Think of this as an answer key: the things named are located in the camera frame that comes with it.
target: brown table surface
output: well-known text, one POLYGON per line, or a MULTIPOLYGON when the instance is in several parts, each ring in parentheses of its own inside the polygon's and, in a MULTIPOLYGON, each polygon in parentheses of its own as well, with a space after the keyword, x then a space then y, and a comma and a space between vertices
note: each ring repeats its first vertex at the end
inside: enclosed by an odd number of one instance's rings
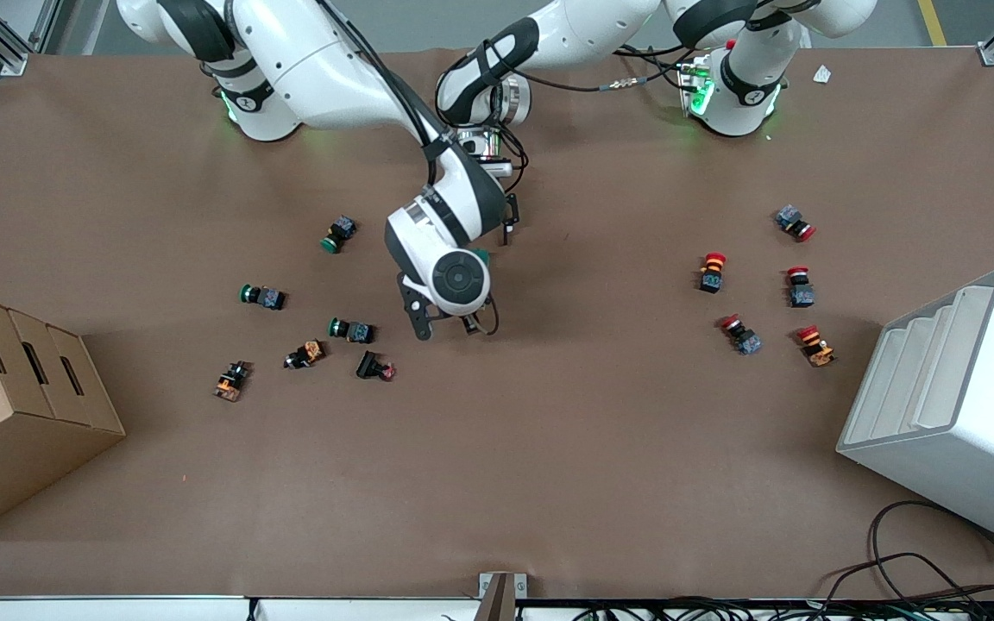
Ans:
MULTIPOLYGON (((453 58, 389 64, 429 94, 453 58)), ((825 593, 873 514, 914 498, 834 452, 880 326, 994 268, 994 68, 971 48, 808 50, 789 74, 741 139, 680 118, 664 83, 536 90, 524 222, 482 243, 500 333, 418 342, 381 231, 423 182, 403 130, 256 144, 194 60, 30 60, 0 83, 0 302, 86 335, 128 437, 0 518, 0 594, 457 596, 492 569, 548 597, 825 593), (808 243, 772 223, 789 203, 808 243), (362 229, 331 256, 339 213, 362 229), (715 296, 694 288, 710 251, 715 296), (786 307, 800 263, 812 310, 786 307), (237 303, 244 283, 291 303, 237 303), (733 313, 757 356, 715 326, 733 313), (356 379, 363 346, 335 339, 281 368, 332 316, 380 327, 392 384, 356 379), (839 363, 801 357, 809 323, 839 363), (237 359, 256 369, 226 404, 211 389, 237 359)), ((966 528, 901 511, 884 550, 994 582, 966 528)), ((906 593, 944 586, 894 571, 906 593)), ((841 594, 886 593, 863 574, 841 594)))

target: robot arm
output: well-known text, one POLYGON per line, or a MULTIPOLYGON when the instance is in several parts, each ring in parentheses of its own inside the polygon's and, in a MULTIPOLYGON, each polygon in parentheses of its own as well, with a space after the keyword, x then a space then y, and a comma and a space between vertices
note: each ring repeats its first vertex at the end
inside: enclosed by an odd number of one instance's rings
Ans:
MULTIPOLYGON (((701 0, 701 3, 715 0, 701 0)), ((864 23, 877 0, 770 0, 763 3, 734 47, 719 48, 685 67, 695 88, 683 105, 708 129, 745 136, 773 113, 785 68, 800 48, 803 28, 843 36, 864 23)))
POLYGON ((506 64, 532 71, 602 60, 635 35, 658 4, 659 0, 553 0, 444 72, 437 87, 437 108, 459 127, 494 117, 516 125, 528 115, 530 90, 528 82, 512 74, 506 64))
MULTIPOLYGON (((387 220, 399 283, 450 315, 485 304, 488 267, 462 247, 500 225, 504 190, 409 85, 392 73, 383 78, 362 57, 347 25, 332 19, 334 8, 312 0, 119 0, 118 8, 142 38, 173 41, 202 60, 249 137, 281 138, 301 122, 315 129, 395 123, 410 131, 443 174, 387 220)), ((414 306, 406 309, 418 337, 427 338, 417 319, 425 308, 414 306)))

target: black cable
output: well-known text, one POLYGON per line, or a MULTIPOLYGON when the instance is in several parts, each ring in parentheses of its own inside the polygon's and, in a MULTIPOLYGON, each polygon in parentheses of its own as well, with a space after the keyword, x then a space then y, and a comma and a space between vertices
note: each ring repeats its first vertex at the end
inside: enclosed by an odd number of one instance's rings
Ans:
POLYGON ((946 598, 956 596, 964 596, 964 594, 977 594, 983 593, 984 591, 994 591, 994 585, 970 585, 963 586, 959 593, 954 593, 953 589, 947 589, 944 591, 939 591, 938 593, 924 593, 922 596, 912 596, 909 599, 912 601, 924 602, 924 604, 931 604, 935 601, 944 601, 946 598))
MULTIPOLYGON (((942 569, 940 567, 936 566, 935 563, 933 561, 930 561, 930 559, 928 559, 925 555, 920 555, 918 553, 904 553, 904 554, 906 554, 906 556, 908 558, 915 558, 915 559, 918 559, 918 561, 922 561, 924 563, 927 563, 927 565, 932 570, 934 570, 935 574, 938 574, 942 578, 942 580, 946 581, 946 583, 950 586, 950 588, 952 588, 954 590, 958 590, 958 591, 961 590, 961 586, 958 585, 958 582, 956 582, 955 580, 953 580, 952 578, 950 578, 950 575, 947 574, 946 571, 942 571, 942 569)), ((888 573, 887 573, 886 570, 884 570, 884 561, 877 562, 876 565, 877 565, 877 569, 880 571, 880 574, 884 576, 884 581, 889 582, 888 573)), ((900 590, 896 589, 895 585, 892 585, 891 582, 889 582, 889 586, 891 586, 892 592, 895 593, 896 596, 900 599, 901 604, 906 605, 908 608, 910 608, 911 610, 914 610, 915 612, 919 612, 920 614, 923 614, 924 617, 932 618, 926 612, 922 612, 922 608, 923 608, 922 605, 916 605, 915 602, 910 601, 906 596, 904 596, 903 593, 900 593, 900 590)), ((982 613, 987 613, 987 610, 984 610, 983 606, 979 605, 979 603, 977 602, 977 600, 974 600, 971 597, 967 597, 967 596, 964 596, 964 597, 966 597, 967 600, 969 600, 969 602, 970 602, 971 605, 977 606, 982 613)))
POLYGON ((367 41, 366 36, 363 36, 362 32, 359 31, 359 28, 355 27, 355 24, 352 23, 351 20, 347 19, 347 17, 340 16, 339 13, 336 12, 336 8, 332 7, 331 4, 328 4, 326 0, 317 0, 317 4, 319 4, 320 7, 328 13, 328 16, 331 17, 332 21, 334 21, 336 25, 338 25, 338 27, 346 33, 348 38, 355 43, 355 46, 359 47, 359 50, 367 56, 368 60, 370 60, 372 66, 374 66, 374 69, 382 77, 383 81, 386 81, 386 86, 390 88, 390 91, 396 98, 398 98, 398 101, 401 103, 402 107, 404 107, 404 110, 406 110, 406 116, 409 116, 410 121, 413 122, 413 127, 419 134, 418 138, 421 141, 421 144, 425 146, 429 145, 429 142, 431 141, 429 137, 427 137, 425 126, 423 126, 423 123, 419 120, 417 109, 415 109, 409 99, 404 96, 401 88, 398 87, 397 81, 392 78, 389 67, 386 67, 386 63, 382 62, 382 57, 378 55, 378 52, 376 52, 370 42, 367 41))
MULTIPOLYGON (((930 559, 928 559, 927 557, 924 557, 924 555, 920 555, 918 553, 898 553, 898 554, 894 554, 894 555, 884 555, 884 557, 878 557, 877 559, 875 559, 875 561, 867 561, 867 562, 860 563, 859 565, 852 566, 851 568, 849 568, 846 571, 844 571, 843 574, 840 574, 840 577, 837 578, 836 581, 835 581, 835 583, 832 585, 831 591, 829 591, 829 594, 827 595, 827 597, 823 601, 823 604, 821 604, 820 608, 818 608, 817 610, 808 611, 808 612, 804 612, 804 613, 788 614, 788 616, 778 616, 778 617, 775 618, 776 621, 785 621, 785 620, 789 620, 789 618, 798 618, 800 616, 808 617, 808 621, 814 621, 816 618, 826 618, 826 612, 829 609, 832 609, 832 606, 834 608, 839 608, 839 609, 840 608, 849 608, 849 606, 842 605, 842 604, 840 604, 840 602, 833 602, 834 596, 837 593, 837 591, 839 591, 841 583, 843 583, 843 581, 845 581, 847 578, 851 577, 851 575, 859 573, 859 571, 864 571, 864 570, 869 569, 871 567, 879 567, 881 565, 884 565, 885 562, 895 561, 896 559, 899 559, 899 558, 916 558, 916 559, 919 559, 919 561, 923 561, 924 563, 926 563, 926 565, 928 565, 938 575, 941 575, 942 579, 944 579, 946 582, 952 582, 952 579, 949 577, 949 575, 947 575, 946 573, 944 573, 944 571, 942 571, 941 569, 939 569, 938 566, 934 565, 934 563, 931 562, 930 559)), ((958 586, 958 588, 956 588, 956 591, 963 591, 963 590, 966 590, 966 589, 961 588, 961 586, 958 586)), ((920 614, 920 616, 923 616, 923 617, 926 617, 926 618, 930 618, 928 616, 928 614, 926 614, 926 613, 923 612, 922 609, 924 608, 924 606, 930 605, 931 602, 939 602, 939 601, 941 601, 938 597, 935 597, 935 596, 931 596, 931 597, 933 599, 924 600, 924 605, 911 604, 912 611, 915 611, 916 613, 920 614)), ((898 601, 896 601, 896 600, 886 600, 886 601, 883 601, 883 602, 871 602, 871 604, 883 604, 883 605, 904 604, 904 602, 906 602, 907 600, 912 600, 912 602, 914 602, 915 600, 918 600, 918 599, 919 598, 904 598, 903 600, 898 600, 898 601)), ((990 611, 987 611, 986 609, 984 609, 983 605, 979 604, 979 602, 975 602, 975 606, 977 608, 981 609, 981 611, 983 611, 983 612, 973 613, 971 610, 967 610, 966 612, 969 612, 971 618, 994 618, 994 614, 991 614, 990 611)))
POLYGON ((637 618, 638 621, 643 621, 643 618, 640 617, 638 614, 632 612, 631 609, 624 608, 624 606, 622 605, 605 605, 605 604, 598 604, 593 606, 593 608, 585 609, 581 613, 577 614, 577 616, 572 618, 570 621, 581 621, 583 618, 590 616, 590 614, 596 614, 597 612, 603 612, 605 618, 608 621, 611 621, 612 618, 618 618, 616 617, 616 613, 613 612, 613 610, 619 610, 620 612, 630 614, 631 617, 637 618))
MULTIPOLYGON (((952 518, 956 518, 958 520, 961 520, 961 522, 963 522, 964 524, 966 524, 966 526, 969 526, 970 528, 972 528, 972 530, 977 531, 977 533, 981 537, 983 537, 984 539, 986 539, 987 542, 991 543, 991 546, 994 547, 994 539, 991 538, 991 534, 989 533, 989 531, 983 530, 983 528, 979 527, 977 524, 969 522, 969 520, 961 517, 958 514, 955 514, 955 512, 948 510, 946 507, 943 507, 943 506, 941 506, 939 504, 936 504, 936 503, 928 502, 928 500, 900 500, 900 502, 892 503, 892 504, 888 505, 887 507, 883 508, 883 510, 880 510, 880 512, 877 514, 877 516, 872 519, 871 525, 869 525, 869 545, 871 545, 871 552, 872 552, 872 557, 873 558, 877 559, 877 558, 879 558, 879 555, 880 555, 880 545, 879 545, 878 539, 879 539, 880 523, 883 522, 884 516, 888 515, 889 512, 894 511, 896 508, 903 507, 903 506, 926 507, 929 510, 943 512, 943 514, 946 514, 946 515, 952 516, 952 518)), ((922 560, 923 561, 927 561, 926 557, 922 557, 922 560)), ((951 580, 949 578, 949 575, 945 575, 941 569, 936 569, 936 567, 934 566, 933 563, 928 562, 928 561, 927 561, 927 563, 928 563, 928 565, 932 566, 932 569, 934 569, 936 571, 936 573, 938 573, 939 575, 942 575, 943 579, 946 579, 946 582, 949 583, 949 585, 951 587, 953 587, 956 590, 960 590, 961 589, 961 586, 956 585, 956 583, 953 582, 953 580, 951 580)), ((898 588, 896 588, 895 583, 892 582, 890 575, 888 575, 887 571, 884 570, 884 563, 882 561, 880 561, 879 563, 877 563, 877 569, 879 570, 879 573, 880 573, 881 577, 884 578, 884 582, 887 583, 888 587, 892 590, 892 592, 895 593, 901 600, 906 601, 907 598, 903 596, 903 593, 900 593, 900 590, 898 588)), ((966 597, 970 600, 971 603, 972 602, 977 602, 977 600, 974 600, 974 598, 972 598, 970 596, 966 596, 966 597)), ((977 605, 978 608, 981 608, 983 610, 983 606, 979 605, 978 602, 975 605, 977 605)))
POLYGON ((517 185, 520 185, 520 180, 524 179, 524 170, 532 163, 532 158, 528 157, 527 149, 524 149, 524 144, 520 142, 520 138, 517 138, 516 134, 505 123, 498 122, 497 127, 500 129, 501 134, 505 136, 506 142, 510 147, 509 150, 512 150, 514 156, 520 160, 520 165, 513 167, 517 172, 516 179, 513 180, 513 183, 508 188, 505 188, 505 193, 507 194, 512 192, 513 189, 516 189, 517 185))
MULTIPOLYGON (((519 75, 521 78, 529 79, 529 81, 542 84, 543 86, 549 86, 552 88, 561 88, 561 90, 575 91, 576 93, 599 93, 599 91, 618 91, 620 90, 620 88, 641 86, 643 84, 646 84, 647 82, 651 82, 653 79, 662 78, 663 75, 665 75, 667 72, 671 70, 670 66, 666 66, 656 74, 640 76, 640 78, 619 79, 619 81, 616 81, 623 83, 624 84, 623 86, 611 86, 611 84, 602 84, 600 86, 574 86, 572 84, 560 84, 558 82, 551 82, 549 79, 540 78, 539 76, 536 75, 529 75, 527 73, 518 70, 518 68, 516 67, 510 66, 507 60, 505 60, 505 56, 500 55, 500 52, 497 51, 497 47, 494 47, 494 44, 490 42, 489 39, 482 41, 481 48, 483 53, 485 53, 486 50, 493 51, 494 56, 496 56, 497 58, 497 62, 500 63, 502 67, 505 67, 505 70, 509 71, 509 73, 519 75)), ((682 60, 685 60, 686 56, 690 55, 690 53, 691 51, 687 51, 685 54, 680 56, 679 59, 675 60, 675 62, 673 63, 674 66, 677 66, 678 63, 682 62, 682 60)))
MULTIPOLYGON (((666 70, 666 73, 668 73, 670 70, 676 70, 677 64, 682 62, 682 60, 685 60, 685 56, 683 56, 681 59, 675 60, 674 66, 667 66, 667 64, 663 63, 662 60, 656 58, 656 56, 642 56, 642 55, 632 54, 633 58, 645 60, 645 62, 651 63, 652 66, 658 67, 660 68, 660 70, 666 70)), ((670 86, 673 86, 674 88, 677 88, 679 91, 689 91, 689 93, 695 93, 695 91, 697 91, 694 86, 686 86, 680 82, 675 82, 673 78, 670 78, 670 76, 666 75, 665 73, 662 75, 662 79, 665 79, 666 83, 670 84, 670 86)))
POLYGON ((734 615, 731 613, 731 610, 741 610, 742 612, 744 612, 746 614, 746 621, 754 621, 754 616, 753 616, 752 613, 750 613, 750 609, 748 609, 748 608, 746 608, 745 606, 742 606, 742 605, 734 604, 734 602, 731 602, 731 601, 714 600, 714 599, 703 598, 703 597, 690 597, 689 600, 690 601, 695 601, 695 602, 701 602, 701 601, 703 601, 703 602, 707 602, 708 605, 722 606, 722 608, 726 609, 725 611, 728 612, 729 614, 731 614, 731 617, 733 617, 733 618, 734 618, 734 615))
POLYGON ((489 330, 489 331, 484 331, 484 333, 482 333, 482 334, 484 334, 486 336, 492 336, 494 334, 497 334, 497 330, 500 329, 500 313, 498 313, 498 311, 497 311, 497 302, 496 302, 496 300, 494 300, 493 298, 490 298, 489 299, 489 306, 493 306, 494 307, 494 329, 489 330))
POLYGON ((708 599, 705 599, 705 598, 694 598, 694 597, 680 597, 680 598, 671 598, 671 599, 668 599, 668 600, 666 600, 664 602, 664 604, 667 605, 667 606, 670 606, 670 605, 683 605, 683 606, 686 606, 686 608, 690 608, 690 609, 701 611, 701 614, 699 614, 699 616, 693 617, 694 620, 696 618, 703 617, 703 616, 705 616, 705 614, 711 612, 711 613, 713 613, 715 615, 716 618, 718 618, 718 621, 726 621, 726 619, 723 618, 723 612, 722 612, 722 610, 719 609, 718 606, 710 606, 710 605, 708 605, 709 601, 714 601, 714 600, 708 600, 708 599))
POLYGON ((612 53, 615 54, 616 56, 638 56, 638 58, 647 59, 647 58, 654 58, 654 56, 662 56, 664 54, 673 54, 674 52, 680 52, 682 50, 686 50, 686 47, 674 46, 668 48, 668 50, 655 52, 654 47, 648 47, 646 48, 646 50, 638 50, 635 47, 627 46, 627 44, 624 44, 624 46, 620 46, 619 50, 616 50, 615 52, 612 53))

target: white plastic bin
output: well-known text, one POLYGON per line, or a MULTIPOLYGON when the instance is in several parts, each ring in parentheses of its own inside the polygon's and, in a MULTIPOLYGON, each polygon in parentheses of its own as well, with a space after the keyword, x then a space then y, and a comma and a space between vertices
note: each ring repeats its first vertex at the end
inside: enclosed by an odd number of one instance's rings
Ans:
POLYGON ((884 326, 837 451, 994 531, 994 272, 884 326))

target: electrical component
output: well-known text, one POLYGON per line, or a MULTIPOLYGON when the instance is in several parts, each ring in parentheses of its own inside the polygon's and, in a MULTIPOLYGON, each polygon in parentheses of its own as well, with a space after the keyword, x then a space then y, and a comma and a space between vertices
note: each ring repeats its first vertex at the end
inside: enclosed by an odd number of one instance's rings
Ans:
POLYGON ((328 235, 320 240, 320 247, 329 254, 336 254, 344 241, 355 235, 355 220, 347 216, 337 217, 336 222, 328 228, 328 235))
POLYGON ((382 381, 390 381, 397 373, 393 365, 382 365, 378 362, 378 355, 374 351, 367 351, 359 360, 359 367, 355 369, 355 376, 359 379, 379 378, 382 381))
POLYGON ((749 356, 749 354, 756 354, 762 348, 762 339, 754 334, 754 330, 747 329, 745 325, 742 325, 738 315, 731 315, 729 318, 723 319, 720 326, 730 335, 731 342, 734 342, 734 348, 738 349, 739 353, 749 356))
POLYGON ((284 369, 307 369, 318 359, 324 358, 324 349, 317 339, 307 341, 295 353, 289 354, 283 361, 284 369))
POLYGON ((793 205, 786 204, 773 217, 777 221, 777 226, 781 227, 785 233, 796 237, 797 242, 806 242, 815 235, 815 227, 805 223, 800 210, 793 205))
POLYGON ((697 56, 693 62, 678 68, 682 74, 682 110, 685 114, 702 115, 715 94, 715 81, 711 78, 709 56, 697 56))
POLYGON ((815 290, 805 265, 789 267, 789 304, 793 308, 808 308, 815 304, 815 290))
POLYGON ((811 362, 813 367, 821 367, 836 361, 834 351, 820 338, 820 329, 817 327, 808 326, 806 329, 797 330, 796 338, 804 343, 804 356, 808 357, 808 362, 811 362))
POLYGON ((272 311, 281 311, 286 304, 286 294, 276 288, 245 285, 241 287, 240 300, 245 304, 259 304, 272 311))
POLYGON ((347 339, 347 342, 374 342, 374 326, 359 322, 342 322, 332 318, 328 322, 328 336, 347 339))
POLYGON ((701 291, 719 293, 723 286, 723 264, 727 263, 726 256, 718 252, 705 255, 705 264, 701 268, 701 291))
POLYGON ((249 376, 248 363, 237 361, 229 365, 229 370, 217 379, 217 388, 213 389, 214 396, 224 398, 225 401, 236 402, 240 398, 240 391, 244 387, 244 380, 249 376))

